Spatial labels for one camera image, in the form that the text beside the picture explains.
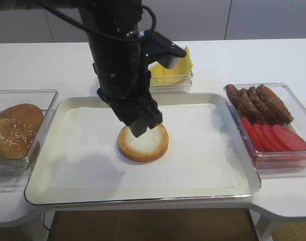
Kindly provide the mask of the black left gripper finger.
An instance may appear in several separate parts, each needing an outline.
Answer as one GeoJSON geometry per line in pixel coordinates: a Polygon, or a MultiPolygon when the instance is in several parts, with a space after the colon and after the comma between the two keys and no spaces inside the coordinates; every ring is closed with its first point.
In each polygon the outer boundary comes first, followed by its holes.
{"type": "Polygon", "coordinates": [[[147,128],[153,129],[163,122],[163,115],[158,106],[148,104],[140,111],[140,116],[147,128]]]}
{"type": "Polygon", "coordinates": [[[133,136],[138,138],[147,130],[146,120],[143,118],[138,118],[129,126],[129,128],[133,136]]]}

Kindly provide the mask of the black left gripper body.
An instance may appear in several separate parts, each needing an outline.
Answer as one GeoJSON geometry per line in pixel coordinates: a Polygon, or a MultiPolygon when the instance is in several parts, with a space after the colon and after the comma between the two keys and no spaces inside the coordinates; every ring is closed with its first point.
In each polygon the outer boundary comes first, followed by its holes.
{"type": "Polygon", "coordinates": [[[92,57],[100,84],[97,94],[121,122],[129,126],[141,118],[145,106],[157,105],[149,93],[150,72],[140,44],[97,43],[92,57]]]}

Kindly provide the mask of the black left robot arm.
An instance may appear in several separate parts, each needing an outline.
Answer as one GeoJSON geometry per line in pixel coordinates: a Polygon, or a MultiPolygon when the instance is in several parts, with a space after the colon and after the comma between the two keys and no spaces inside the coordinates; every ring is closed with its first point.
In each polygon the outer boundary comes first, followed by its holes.
{"type": "Polygon", "coordinates": [[[0,11],[41,8],[87,34],[100,85],[97,94],[135,137],[162,122],[149,92],[143,49],[155,30],[156,17],[152,16],[147,35],[140,37],[137,30],[147,6],[141,1],[0,1],[0,11]]]}

